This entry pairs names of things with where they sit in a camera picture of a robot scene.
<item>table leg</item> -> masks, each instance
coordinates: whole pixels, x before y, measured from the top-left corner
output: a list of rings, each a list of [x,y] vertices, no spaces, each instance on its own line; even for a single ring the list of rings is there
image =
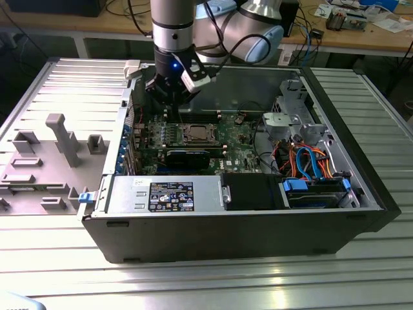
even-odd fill
[[[278,65],[279,66],[288,66],[292,57],[293,51],[297,49],[296,44],[281,44],[278,49],[283,50],[279,57]]]
[[[126,50],[126,59],[132,58],[132,47],[130,46],[130,41],[125,40],[125,50]]]
[[[0,39],[8,48],[15,49],[17,47],[13,35],[8,32],[0,32]]]
[[[73,40],[75,41],[77,54],[79,58],[90,58],[89,51],[86,47],[85,39],[81,36],[74,36]]]

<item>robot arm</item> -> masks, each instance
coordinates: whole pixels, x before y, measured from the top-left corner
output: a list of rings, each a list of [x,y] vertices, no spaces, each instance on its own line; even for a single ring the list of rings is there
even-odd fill
[[[201,57],[210,56],[209,60],[211,57],[219,59],[228,56],[227,50],[234,48],[233,56],[247,63],[255,63],[266,53],[268,59],[283,37],[282,27],[277,26],[280,22],[278,8],[281,0],[250,0],[240,10],[236,10],[234,1],[221,0],[211,3],[216,23],[223,34],[223,44],[218,45],[221,42],[219,34],[210,18],[201,14],[200,18],[195,19],[195,5],[203,2],[204,0],[150,2],[156,74],[146,84],[146,91],[160,104],[171,105],[175,110],[179,105],[192,100],[202,86],[210,83],[215,76],[213,68],[206,68],[198,54]],[[265,36],[266,40],[259,37],[245,39],[245,36],[251,34]],[[271,42],[271,52],[268,51],[268,42]],[[197,51],[196,45],[212,48]]]

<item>wooden workbench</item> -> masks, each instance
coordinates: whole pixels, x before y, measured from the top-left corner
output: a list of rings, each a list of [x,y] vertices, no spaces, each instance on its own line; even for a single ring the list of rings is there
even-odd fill
[[[149,1],[133,0],[134,4],[145,4],[147,2]],[[320,51],[402,56],[412,41],[412,38],[409,37],[409,33],[406,31],[393,34],[372,24],[369,24],[364,32],[352,30],[335,32],[327,30],[325,28],[326,19],[312,15],[316,11],[316,6],[323,1],[301,0],[301,2],[305,17],[312,23],[314,28],[325,32]],[[149,4],[135,7],[135,13],[147,11],[149,8]],[[110,6],[110,9],[122,14],[122,0],[115,1]],[[413,14],[413,7],[398,6],[396,13]],[[103,10],[99,17],[13,12],[10,12],[10,17],[27,32],[74,38],[80,57],[88,57],[83,42],[83,39],[86,37],[137,41],[147,39],[138,33],[132,20],[124,16],[112,15],[106,10]],[[137,18],[143,30],[152,29],[150,13],[139,15]],[[13,30],[15,31],[15,28],[6,16],[0,12],[0,32],[11,32]],[[300,45],[303,43],[304,37],[301,35],[299,28],[295,26],[292,35],[284,38],[280,47],[286,51],[293,51],[296,48],[301,48]]]

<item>slotted metal surface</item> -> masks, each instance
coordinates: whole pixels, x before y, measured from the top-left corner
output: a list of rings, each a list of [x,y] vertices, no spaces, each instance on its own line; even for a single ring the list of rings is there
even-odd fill
[[[2,132],[0,174],[15,152],[12,140],[18,130],[32,130],[39,140],[55,140],[45,125],[49,113],[63,113],[66,129],[78,140],[100,134],[108,141],[127,86],[124,66],[125,61],[118,60],[62,58],[48,63],[19,103],[13,123]]]
[[[365,76],[357,75],[352,70],[337,69],[313,69],[313,73],[400,206],[403,215],[411,214],[411,129]]]
[[[364,90],[360,77],[346,73],[337,78],[351,79]],[[358,110],[364,114],[352,108],[339,112],[360,118],[361,123],[353,121],[359,127],[365,126],[363,119],[376,116],[394,119],[384,107],[374,109],[375,116]],[[396,141],[357,135],[370,158],[391,158],[395,153],[388,141],[397,157],[412,154],[407,135],[391,134]],[[0,286],[58,310],[412,309],[412,180],[409,169],[396,164],[376,169],[403,214],[380,232],[358,236],[336,255],[114,265],[75,216],[8,216],[0,217]]]

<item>motherboard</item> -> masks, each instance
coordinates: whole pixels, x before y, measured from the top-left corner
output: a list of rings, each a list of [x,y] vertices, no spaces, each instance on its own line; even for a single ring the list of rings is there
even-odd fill
[[[223,172],[260,173],[254,152],[254,120],[237,114],[169,122],[154,116],[134,130],[137,173],[142,175],[216,175]]]

